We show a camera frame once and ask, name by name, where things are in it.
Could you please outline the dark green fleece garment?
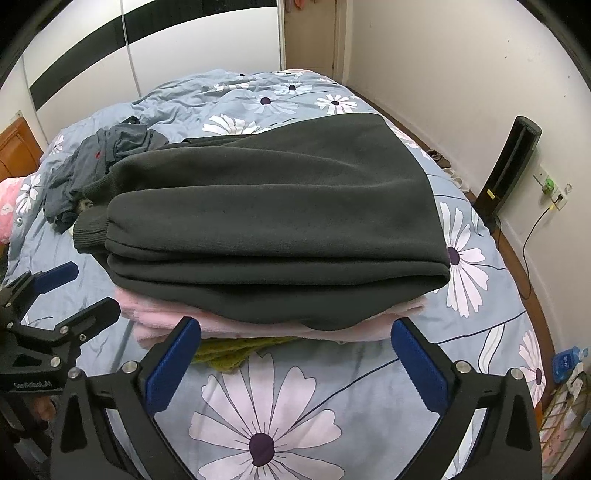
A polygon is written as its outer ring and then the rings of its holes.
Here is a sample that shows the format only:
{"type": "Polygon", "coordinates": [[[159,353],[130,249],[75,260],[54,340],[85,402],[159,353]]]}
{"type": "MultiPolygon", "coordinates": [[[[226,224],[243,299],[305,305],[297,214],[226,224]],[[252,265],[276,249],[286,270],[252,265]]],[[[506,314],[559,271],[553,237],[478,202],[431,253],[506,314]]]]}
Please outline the dark green fleece garment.
{"type": "Polygon", "coordinates": [[[230,320],[339,330],[451,277],[427,175],[377,114],[188,139],[85,195],[73,243],[115,285],[230,320]]]}

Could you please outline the pink floral pillow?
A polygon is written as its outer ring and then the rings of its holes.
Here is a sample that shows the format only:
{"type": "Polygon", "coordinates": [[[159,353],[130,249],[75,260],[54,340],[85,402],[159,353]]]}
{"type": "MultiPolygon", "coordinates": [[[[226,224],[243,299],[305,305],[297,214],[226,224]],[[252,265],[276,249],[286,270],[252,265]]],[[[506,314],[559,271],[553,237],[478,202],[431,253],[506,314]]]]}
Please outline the pink floral pillow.
{"type": "Polygon", "coordinates": [[[6,178],[0,184],[0,242],[2,245],[10,241],[16,199],[23,182],[23,177],[13,177],[6,178]]]}

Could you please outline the blue detergent bottle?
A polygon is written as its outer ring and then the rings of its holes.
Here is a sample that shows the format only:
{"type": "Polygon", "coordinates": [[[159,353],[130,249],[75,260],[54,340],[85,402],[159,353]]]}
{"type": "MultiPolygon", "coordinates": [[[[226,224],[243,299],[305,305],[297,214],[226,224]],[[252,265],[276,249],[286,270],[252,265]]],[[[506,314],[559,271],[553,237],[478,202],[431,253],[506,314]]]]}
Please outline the blue detergent bottle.
{"type": "Polygon", "coordinates": [[[554,355],[552,359],[552,375],[554,382],[563,383],[569,377],[576,365],[588,356],[587,348],[573,346],[554,355]]]}

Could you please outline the orange wooden headboard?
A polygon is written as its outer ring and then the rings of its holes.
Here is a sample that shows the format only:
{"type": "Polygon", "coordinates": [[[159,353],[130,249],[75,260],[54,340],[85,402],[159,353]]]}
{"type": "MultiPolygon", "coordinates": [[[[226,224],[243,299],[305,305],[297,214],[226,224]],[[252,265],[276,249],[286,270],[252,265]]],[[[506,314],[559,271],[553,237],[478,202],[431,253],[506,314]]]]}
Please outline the orange wooden headboard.
{"type": "Polygon", "coordinates": [[[0,136],[0,181],[35,172],[42,154],[28,123],[18,117],[0,136]]]}

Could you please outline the olive green knitted garment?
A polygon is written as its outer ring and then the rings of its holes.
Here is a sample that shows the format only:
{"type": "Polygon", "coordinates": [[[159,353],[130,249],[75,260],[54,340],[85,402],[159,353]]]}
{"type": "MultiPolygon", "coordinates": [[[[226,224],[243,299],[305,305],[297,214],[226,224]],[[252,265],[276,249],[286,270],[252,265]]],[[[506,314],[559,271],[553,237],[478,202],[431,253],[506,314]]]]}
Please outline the olive green knitted garment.
{"type": "Polygon", "coordinates": [[[231,373],[253,352],[296,340],[295,337],[252,339],[205,339],[193,356],[193,363],[206,364],[217,372],[231,373]]]}

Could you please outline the crumpled grey blue clothing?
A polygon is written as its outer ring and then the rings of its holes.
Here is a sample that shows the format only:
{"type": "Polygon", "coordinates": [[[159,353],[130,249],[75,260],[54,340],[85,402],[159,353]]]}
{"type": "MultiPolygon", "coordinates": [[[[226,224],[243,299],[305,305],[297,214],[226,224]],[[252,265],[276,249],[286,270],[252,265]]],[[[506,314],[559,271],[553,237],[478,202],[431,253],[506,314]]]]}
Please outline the crumpled grey blue clothing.
{"type": "Polygon", "coordinates": [[[71,156],[48,176],[43,211],[46,220],[63,234],[73,226],[89,203],[84,189],[103,178],[128,156],[162,147],[168,139],[128,117],[108,129],[99,129],[84,139],[71,156]]]}

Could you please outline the black and white wardrobe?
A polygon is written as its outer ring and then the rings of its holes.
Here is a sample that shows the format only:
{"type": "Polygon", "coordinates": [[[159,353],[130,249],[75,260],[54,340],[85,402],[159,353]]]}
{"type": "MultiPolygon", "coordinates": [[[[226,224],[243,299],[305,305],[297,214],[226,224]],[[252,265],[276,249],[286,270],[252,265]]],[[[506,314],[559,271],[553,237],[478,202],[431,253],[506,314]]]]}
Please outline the black and white wardrobe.
{"type": "Polygon", "coordinates": [[[283,66],[276,1],[71,1],[24,50],[39,133],[214,69],[246,74],[283,66]]]}

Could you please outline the shoes beside bed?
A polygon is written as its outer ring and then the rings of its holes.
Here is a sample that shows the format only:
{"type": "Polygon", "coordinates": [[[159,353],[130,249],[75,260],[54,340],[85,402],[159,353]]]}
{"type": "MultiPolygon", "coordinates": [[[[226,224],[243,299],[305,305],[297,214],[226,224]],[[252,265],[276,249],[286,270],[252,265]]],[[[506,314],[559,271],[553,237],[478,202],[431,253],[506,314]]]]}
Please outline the shoes beside bed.
{"type": "Polygon", "coordinates": [[[436,162],[436,164],[446,173],[452,182],[460,189],[461,192],[467,194],[470,192],[470,186],[464,179],[452,168],[451,163],[440,152],[430,149],[427,154],[436,162]]]}

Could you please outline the black tower heater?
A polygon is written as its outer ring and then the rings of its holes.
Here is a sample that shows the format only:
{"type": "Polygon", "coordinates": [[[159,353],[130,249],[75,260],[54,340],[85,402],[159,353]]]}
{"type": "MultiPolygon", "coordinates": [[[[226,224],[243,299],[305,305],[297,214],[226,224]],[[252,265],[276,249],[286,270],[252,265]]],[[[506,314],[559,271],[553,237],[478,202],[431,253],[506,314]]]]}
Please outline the black tower heater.
{"type": "Polygon", "coordinates": [[[531,119],[517,116],[494,168],[473,208],[484,223],[494,221],[522,173],[528,166],[542,135],[531,119]]]}

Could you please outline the beige door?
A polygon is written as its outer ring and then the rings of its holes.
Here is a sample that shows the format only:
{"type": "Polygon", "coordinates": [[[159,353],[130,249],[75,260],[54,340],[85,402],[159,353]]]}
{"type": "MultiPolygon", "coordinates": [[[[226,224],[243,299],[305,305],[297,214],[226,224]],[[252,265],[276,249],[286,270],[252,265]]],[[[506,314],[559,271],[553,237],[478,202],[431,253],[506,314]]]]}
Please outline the beige door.
{"type": "Polygon", "coordinates": [[[348,82],[353,40],[352,1],[278,1],[281,66],[348,82]]]}

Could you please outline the wall socket with green plug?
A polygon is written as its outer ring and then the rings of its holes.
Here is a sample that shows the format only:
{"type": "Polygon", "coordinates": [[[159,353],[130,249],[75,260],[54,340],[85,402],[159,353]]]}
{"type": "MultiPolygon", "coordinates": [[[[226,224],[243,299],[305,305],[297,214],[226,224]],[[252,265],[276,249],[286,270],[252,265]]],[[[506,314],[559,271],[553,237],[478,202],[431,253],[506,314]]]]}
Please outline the wall socket with green plug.
{"type": "Polygon", "coordinates": [[[536,167],[533,178],[540,186],[542,195],[551,201],[552,207],[561,211],[569,201],[572,185],[570,183],[560,185],[542,165],[536,167]]]}

